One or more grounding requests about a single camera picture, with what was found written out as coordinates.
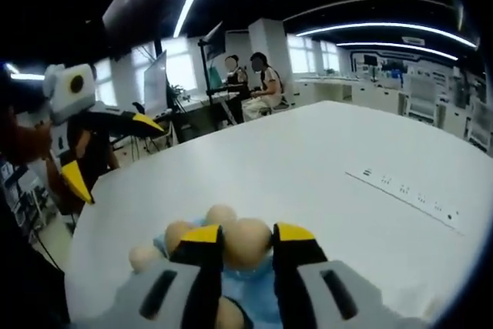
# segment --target seated woman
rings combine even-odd
[[[283,100],[283,85],[279,74],[269,66],[267,57],[260,52],[253,53],[250,57],[252,69],[260,72],[262,90],[252,92],[252,99],[243,103],[243,118],[245,121],[261,117],[261,110],[274,108]]]

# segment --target electrical outlet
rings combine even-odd
[[[396,180],[390,175],[379,174],[373,169],[347,171],[346,174],[409,204],[447,227],[462,233],[457,210],[450,206],[445,206],[431,196],[411,188],[405,182]]]

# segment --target window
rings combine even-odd
[[[95,63],[94,66],[96,67],[96,100],[100,100],[108,106],[116,106],[109,59],[103,59]]]
[[[192,55],[186,38],[161,40],[163,51],[166,50],[166,74],[170,85],[180,85],[185,90],[197,89]]]
[[[333,69],[339,71],[339,56],[337,55],[337,47],[329,42],[320,42],[322,48],[322,59],[324,60],[324,69]]]
[[[161,40],[161,47],[163,51],[166,50],[166,76],[169,84],[180,85],[189,91],[197,89],[188,40],[186,38],[164,39]],[[155,58],[152,44],[142,45],[132,50],[132,61],[141,102],[144,101],[144,72]]]
[[[314,42],[309,38],[287,36],[293,73],[316,72]]]

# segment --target white shirt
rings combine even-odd
[[[276,82],[276,92],[269,96],[261,96],[262,100],[266,102],[269,106],[275,107],[278,106],[283,98],[282,89],[280,86],[279,76],[273,70],[272,67],[267,67],[265,70],[265,76],[263,78],[263,83],[266,86],[269,86],[268,82],[275,81]]]

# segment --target computer monitor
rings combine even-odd
[[[222,22],[203,38],[203,44],[207,62],[226,53],[226,35]]]
[[[388,59],[387,63],[382,65],[382,71],[401,71],[407,73],[407,66],[400,59]]]
[[[378,65],[377,57],[374,55],[365,54],[363,55],[363,59],[365,65]]]
[[[144,72],[144,108],[154,117],[168,109],[166,50]]]

